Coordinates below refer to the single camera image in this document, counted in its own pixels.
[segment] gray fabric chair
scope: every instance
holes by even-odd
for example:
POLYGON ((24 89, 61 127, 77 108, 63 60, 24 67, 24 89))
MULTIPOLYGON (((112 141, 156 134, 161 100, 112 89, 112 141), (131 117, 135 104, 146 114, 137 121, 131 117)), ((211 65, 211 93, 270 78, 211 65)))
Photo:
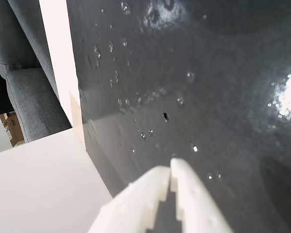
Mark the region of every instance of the gray fabric chair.
POLYGON ((58 100, 39 0, 0 0, 0 74, 26 142, 71 128, 58 100))
POLYGON ((71 128, 43 69, 11 71, 6 76, 6 83, 25 141, 71 128))
POLYGON ((10 70, 39 66, 9 3, 0 0, 0 75, 5 78, 10 70))
POLYGON ((57 98, 58 91, 39 0, 8 0, 57 98))

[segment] glossy black surface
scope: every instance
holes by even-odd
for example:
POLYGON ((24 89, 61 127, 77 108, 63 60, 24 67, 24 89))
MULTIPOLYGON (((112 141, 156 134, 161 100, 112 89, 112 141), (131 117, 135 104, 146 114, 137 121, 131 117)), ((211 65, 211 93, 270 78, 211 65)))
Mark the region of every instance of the glossy black surface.
MULTIPOLYGON (((86 149, 110 193, 180 157, 235 232, 291 233, 291 0, 125 3, 67 0, 86 149)), ((172 204, 154 232, 179 231, 172 204)))

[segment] water droplet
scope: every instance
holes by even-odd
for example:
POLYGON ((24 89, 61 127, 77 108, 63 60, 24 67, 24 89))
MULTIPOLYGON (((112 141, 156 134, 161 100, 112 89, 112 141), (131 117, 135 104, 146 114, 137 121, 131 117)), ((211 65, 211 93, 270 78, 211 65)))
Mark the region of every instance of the water droplet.
POLYGON ((116 80, 116 83, 118 83, 118 74, 117 74, 117 71, 115 71, 115 80, 116 80))
POLYGON ((178 102, 178 104, 183 105, 183 98, 182 97, 178 98, 177 102, 178 102))
POLYGON ((162 115, 163 115, 163 117, 165 119, 165 122, 168 122, 169 121, 169 117, 168 117, 167 113, 163 113, 162 115))
POLYGON ((100 51, 96 45, 94 45, 94 53, 97 54, 98 58, 101 57, 100 51))
POLYGON ((143 132, 140 133, 140 136, 141 136, 141 138, 142 138, 143 140, 146 139, 146 136, 145 136, 145 134, 144 134, 143 132))
POLYGON ((130 14, 130 6, 126 2, 123 1, 121 3, 121 7, 123 10, 123 13, 128 16, 130 14))
POLYGON ((147 24, 149 23, 149 20, 147 19, 147 17, 144 17, 144 26, 147 27, 147 24))
POLYGON ((109 43, 109 49, 110 49, 110 52, 113 51, 113 43, 112 43, 112 41, 110 41, 110 43, 109 43))
POLYGON ((189 71, 186 76, 189 83, 193 82, 195 75, 192 72, 189 71))
POLYGON ((124 47, 127 46, 127 40, 125 38, 122 39, 122 44, 124 45, 124 47))

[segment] dark gray surface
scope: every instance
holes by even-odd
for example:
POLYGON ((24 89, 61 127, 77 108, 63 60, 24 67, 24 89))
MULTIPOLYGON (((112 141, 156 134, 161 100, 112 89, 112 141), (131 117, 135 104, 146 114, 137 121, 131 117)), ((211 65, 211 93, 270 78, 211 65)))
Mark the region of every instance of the dark gray surface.
POLYGON ((8 0, 57 98, 54 71, 49 54, 39 0, 8 0))
POLYGON ((291 0, 127 3, 67 0, 86 149, 111 194, 176 156, 235 232, 291 233, 291 0))
POLYGON ((37 58, 7 0, 0 0, 0 75, 39 67, 37 58))
POLYGON ((6 83, 27 142, 71 128, 42 68, 11 71, 6 83))

